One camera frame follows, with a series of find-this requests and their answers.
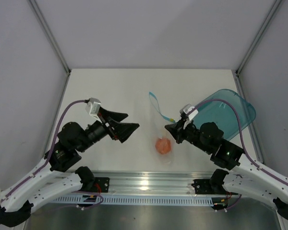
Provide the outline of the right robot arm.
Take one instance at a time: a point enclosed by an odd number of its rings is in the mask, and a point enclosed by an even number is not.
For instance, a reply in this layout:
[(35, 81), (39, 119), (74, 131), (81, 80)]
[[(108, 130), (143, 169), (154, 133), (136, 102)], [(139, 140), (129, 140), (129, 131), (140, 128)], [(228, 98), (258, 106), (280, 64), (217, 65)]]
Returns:
[(187, 141), (210, 155), (219, 167), (210, 180), (214, 193), (223, 190), (245, 195), (266, 203), (288, 220), (288, 177), (254, 160), (247, 151), (223, 138), (223, 131), (214, 122), (197, 128), (184, 120), (166, 125), (165, 129), (178, 144)]

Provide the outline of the orange toy pumpkin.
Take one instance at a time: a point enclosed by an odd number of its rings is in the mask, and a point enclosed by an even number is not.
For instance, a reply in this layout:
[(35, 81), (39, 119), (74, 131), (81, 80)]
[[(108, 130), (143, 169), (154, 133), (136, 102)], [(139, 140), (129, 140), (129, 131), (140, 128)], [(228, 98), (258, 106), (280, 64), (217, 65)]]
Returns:
[(156, 151), (161, 155), (166, 155), (171, 152), (171, 141), (168, 138), (158, 138), (155, 143)]

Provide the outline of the clear zip top bag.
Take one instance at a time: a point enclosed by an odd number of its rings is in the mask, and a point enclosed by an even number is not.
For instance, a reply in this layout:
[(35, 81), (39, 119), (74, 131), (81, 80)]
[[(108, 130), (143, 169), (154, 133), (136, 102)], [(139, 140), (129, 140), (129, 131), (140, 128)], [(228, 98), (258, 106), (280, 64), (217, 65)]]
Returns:
[[(163, 165), (170, 165), (174, 158), (173, 153), (173, 138), (165, 129), (165, 125), (172, 124), (174, 122), (173, 119), (164, 116), (161, 113), (161, 109), (159, 106), (159, 102), (157, 97), (152, 93), (148, 93), (149, 99), (149, 140), (150, 140), (150, 150), (156, 162)], [(170, 153), (166, 155), (159, 154), (155, 149), (155, 143), (158, 138), (168, 138), (171, 141), (172, 150)]]

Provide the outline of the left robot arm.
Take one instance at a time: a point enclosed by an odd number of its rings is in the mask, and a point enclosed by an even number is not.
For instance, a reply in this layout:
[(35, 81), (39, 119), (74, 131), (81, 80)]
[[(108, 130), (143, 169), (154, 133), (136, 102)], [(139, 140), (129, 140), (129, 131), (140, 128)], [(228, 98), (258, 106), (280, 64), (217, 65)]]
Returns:
[(106, 110), (100, 105), (86, 103), (86, 110), (95, 122), (83, 129), (76, 122), (57, 126), (50, 150), (19, 182), (2, 191), (0, 225), (15, 227), (48, 202), (71, 192), (91, 192), (96, 178), (87, 166), (58, 183), (47, 183), (75, 165), (85, 152), (106, 136), (124, 143), (139, 128), (138, 123), (124, 123), (126, 113)]

